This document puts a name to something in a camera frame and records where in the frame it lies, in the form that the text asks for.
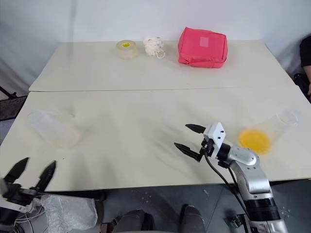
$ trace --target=white wall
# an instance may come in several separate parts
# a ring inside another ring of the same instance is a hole
[[[150,33],[177,40],[187,26],[229,39],[262,38],[292,73],[300,40],[311,33],[311,0],[77,0],[72,36],[74,3],[0,0],[0,61],[24,84],[36,79],[59,41],[141,40]]]

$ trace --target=clear plastic cup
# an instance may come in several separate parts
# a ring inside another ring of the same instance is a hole
[[[72,126],[60,122],[44,111],[33,111],[27,116],[27,125],[33,128],[47,143],[58,149],[76,144],[81,136]]]
[[[239,145],[258,154],[266,154],[290,127],[299,123],[299,115],[294,109],[285,109],[270,119],[240,132]]]

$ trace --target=red bag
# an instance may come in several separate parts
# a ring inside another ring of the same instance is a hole
[[[185,28],[178,43],[179,63],[192,67],[221,68],[227,59],[226,35]]]

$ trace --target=person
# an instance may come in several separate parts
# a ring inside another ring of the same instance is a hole
[[[180,215],[180,233],[206,233],[200,212],[192,205],[184,205]],[[112,233],[153,231],[153,218],[143,210],[132,210],[123,215]]]
[[[300,60],[310,82],[307,96],[311,97],[311,35],[303,39],[300,44]]]

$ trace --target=table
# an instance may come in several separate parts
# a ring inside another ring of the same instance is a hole
[[[222,183],[205,161],[197,163],[173,142],[198,151],[202,135],[187,123],[220,121],[227,137],[295,107],[304,119],[260,157],[269,180],[311,177],[311,107],[296,86],[284,88],[210,88],[146,91],[31,92],[0,147],[0,171],[19,159],[29,164],[18,180],[23,187],[37,181],[42,169],[57,160],[48,191]],[[83,136],[70,150],[56,150],[26,125],[33,110],[61,111]],[[227,171],[218,169],[231,180]]]
[[[30,91],[163,90],[223,87],[283,87],[293,81],[263,41],[232,40],[221,69],[177,62],[177,42],[164,42],[167,56],[122,60],[116,42],[60,43]]]

